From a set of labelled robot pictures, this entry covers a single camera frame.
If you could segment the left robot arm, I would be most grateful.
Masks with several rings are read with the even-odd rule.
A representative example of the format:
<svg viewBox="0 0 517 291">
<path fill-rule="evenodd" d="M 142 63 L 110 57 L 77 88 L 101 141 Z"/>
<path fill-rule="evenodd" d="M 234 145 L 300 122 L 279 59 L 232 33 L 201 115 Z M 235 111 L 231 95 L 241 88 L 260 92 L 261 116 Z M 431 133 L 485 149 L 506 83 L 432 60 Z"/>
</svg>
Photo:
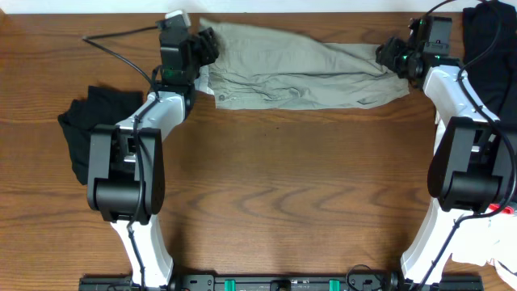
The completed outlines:
<svg viewBox="0 0 517 291">
<path fill-rule="evenodd" d="M 218 58 L 219 48 L 210 27 L 196 34 L 186 26 L 155 27 L 162 63 L 144 76 L 147 100 L 130 117 L 97 125 L 90 138 L 88 204 L 120 236 L 132 275 L 82 279 L 81 290 L 174 289 L 174 261 L 158 219 L 165 198 L 162 143 L 186 120 L 200 69 Z"/>
</svg>

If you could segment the khaki green shorts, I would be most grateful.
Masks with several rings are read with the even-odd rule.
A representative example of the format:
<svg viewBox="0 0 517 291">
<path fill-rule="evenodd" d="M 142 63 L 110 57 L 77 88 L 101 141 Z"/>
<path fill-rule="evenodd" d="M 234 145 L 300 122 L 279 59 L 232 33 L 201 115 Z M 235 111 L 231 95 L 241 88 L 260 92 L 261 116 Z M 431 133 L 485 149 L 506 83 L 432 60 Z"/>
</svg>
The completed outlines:
<svg viewBox="0 0 517 291">
<path fill-rule="evenodd" d="M 376 63 L 374 44 L 321 43 L 301 34 L 201 19 L 220 55 L 209 65 L 216 107 L 227 110 L 371 109 L 409 94 Z"/>
</svg>

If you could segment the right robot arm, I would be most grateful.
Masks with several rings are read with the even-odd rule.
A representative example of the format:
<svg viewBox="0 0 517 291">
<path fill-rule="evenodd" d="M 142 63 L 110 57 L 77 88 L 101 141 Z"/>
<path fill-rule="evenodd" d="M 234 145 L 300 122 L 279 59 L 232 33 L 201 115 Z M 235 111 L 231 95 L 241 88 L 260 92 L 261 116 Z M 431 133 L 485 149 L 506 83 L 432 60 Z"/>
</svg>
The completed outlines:
<svg viewBox="0 0 517 291">
<path fill-rule="evenodd" d="M 391 38 L 376 60 L 414 82 L 437 113 L 427 174 L 431 203 L 401 257 L 396 290 L 479 290 L 479 279 L 443 278 L 449 260 L 492 265 L 516 284 L 516 130 L 503 124 L 470 85 L 466 67 L 449 55 L 452 21 L 424 15 L 410 38 Z"/>
</svg>

